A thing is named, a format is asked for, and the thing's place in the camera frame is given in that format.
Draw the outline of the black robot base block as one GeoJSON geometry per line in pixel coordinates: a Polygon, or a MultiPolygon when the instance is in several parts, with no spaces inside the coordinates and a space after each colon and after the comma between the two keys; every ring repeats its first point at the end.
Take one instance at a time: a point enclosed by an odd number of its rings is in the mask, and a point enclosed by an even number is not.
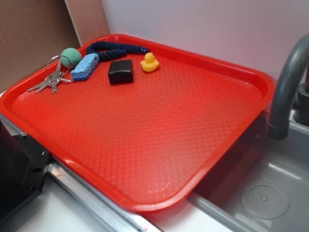
{"type": "Polygon", "coordinates": [[[0,124],[0,222],[42,192],[50,152],[29,135],[11,135],[0,124]]]}

